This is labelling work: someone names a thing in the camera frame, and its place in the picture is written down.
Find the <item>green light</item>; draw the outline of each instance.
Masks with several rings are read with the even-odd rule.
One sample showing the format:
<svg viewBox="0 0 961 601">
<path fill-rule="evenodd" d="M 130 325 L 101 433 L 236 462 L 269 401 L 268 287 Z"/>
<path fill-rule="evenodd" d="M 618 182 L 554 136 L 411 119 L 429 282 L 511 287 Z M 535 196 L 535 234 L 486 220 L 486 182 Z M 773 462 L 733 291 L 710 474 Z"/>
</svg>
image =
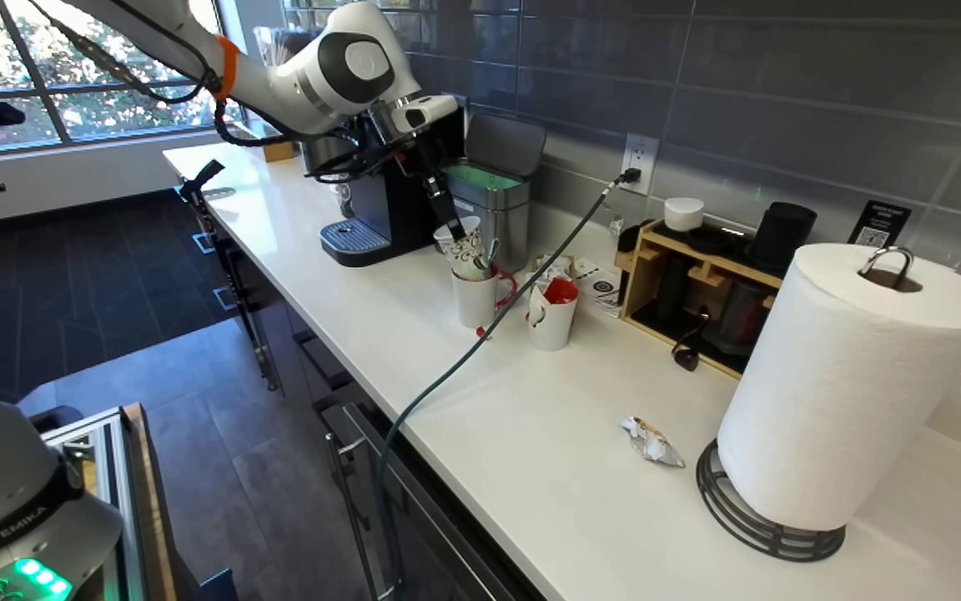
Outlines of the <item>green light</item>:
<svg viewBox="0 0 961 601">
<path fill-rule="evenodd" d="M 11 592 L 24 592 L 24 597 L 29 601 L 73 597 L 73 583 L 34 559 L 14 560 L 14 573 L 8 581 L 11 581 Z"/>
</svg>

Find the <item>countertop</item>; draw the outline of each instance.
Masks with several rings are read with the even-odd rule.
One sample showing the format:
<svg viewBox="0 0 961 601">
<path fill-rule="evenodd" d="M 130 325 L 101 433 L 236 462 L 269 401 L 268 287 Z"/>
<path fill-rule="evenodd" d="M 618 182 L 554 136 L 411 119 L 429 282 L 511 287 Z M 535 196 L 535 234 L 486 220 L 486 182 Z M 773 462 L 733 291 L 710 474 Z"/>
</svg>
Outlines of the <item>countertop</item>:
<svg viewBox="0 0 961 601">
<path fill-rule="evenodd" d="M 334 191 L 299 159 L 168 151 L 183 177 L 209 156 L 227 164 L 208 194 L 217 220 L 391 418 L 474 341 L 435 252 L 340 267 L 322 252 Z M 831 560 L 784 563 L 721 531 L 695 469 L 641 462 L 618 427 L 636 415 L 695 464 L 731 391 L 591 296 L 563 350 L 535 350 L 511 313 L 406 439 L 549 597 L 961 597 L 961 443 L 938 431 L 921 431 Z"/>
</svg>

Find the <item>red object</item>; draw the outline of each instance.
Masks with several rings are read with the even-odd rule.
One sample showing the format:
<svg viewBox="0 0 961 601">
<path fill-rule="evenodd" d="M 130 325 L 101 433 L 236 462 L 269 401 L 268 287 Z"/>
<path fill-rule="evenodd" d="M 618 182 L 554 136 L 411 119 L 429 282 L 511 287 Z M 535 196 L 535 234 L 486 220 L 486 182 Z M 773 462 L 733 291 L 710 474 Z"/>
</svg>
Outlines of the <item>red object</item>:
<svg viewBox="0 0 961 601">
<path fill-rule="evenodd" d="M 574 305 L 578 302 L 578 284 L 568 277 L 554 277 L 543 291 L 549 305 Z"/>
</svg>

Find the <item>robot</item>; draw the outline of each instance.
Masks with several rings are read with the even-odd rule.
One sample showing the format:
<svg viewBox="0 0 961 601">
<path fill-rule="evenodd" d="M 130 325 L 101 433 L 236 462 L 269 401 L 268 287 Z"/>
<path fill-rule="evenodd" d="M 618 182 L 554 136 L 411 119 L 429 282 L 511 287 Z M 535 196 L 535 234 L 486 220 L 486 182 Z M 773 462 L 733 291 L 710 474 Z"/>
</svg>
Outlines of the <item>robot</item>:
<svg viewBox="0 0 961 601">
<path fill-rule="evenodd" d="M 68 4 L 208 86 L 217 116 L 235 98 L 299 139 L 313 177 L 351 177 L 378 159 L 364 151 L 374 144 L 351 136 L 351 119 L 366 119 L 382 136 L 378 147 L 395 151 L 460 107 L 452 94 L 418 86 L 398 37 L 371 4 L 334 9 L 323 34 L 282 66 L 261 66 L 229 41 L 208 34 L 186 0 Z M 429 202 L 452 203 L 437 171 L 429 174 Z M 479 245 L 457 225 L 452 232 L 465 254 L 474 254 Z M 114 508 L 87 497 L 28 418 L 0 404 L 0 573 L 44 581 L 47 595 L 29 597 L 69 597 L 108 560 L 116 537 Z"/>
</svg>

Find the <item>coffee maker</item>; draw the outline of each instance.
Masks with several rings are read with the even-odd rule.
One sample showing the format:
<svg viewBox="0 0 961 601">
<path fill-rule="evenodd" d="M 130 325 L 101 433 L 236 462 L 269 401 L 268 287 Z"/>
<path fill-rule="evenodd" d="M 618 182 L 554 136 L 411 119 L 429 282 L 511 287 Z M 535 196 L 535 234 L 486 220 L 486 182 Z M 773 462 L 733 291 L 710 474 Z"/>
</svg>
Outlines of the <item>coffee maker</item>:
<svg viewBox="0 0 961 601">
<path fill-rule="evenodd" d="M 432 245 L 435 232 L 455 217 L 455 203 L 435 208 L 429 202 L 425 164 L 444 166 L 460 156 L 465 110 L 429 128 L 415 147 L 337 185 L 345 220 L 322 228 L 322 247 L 345 267 L 364 267 Z"/>
</svg>

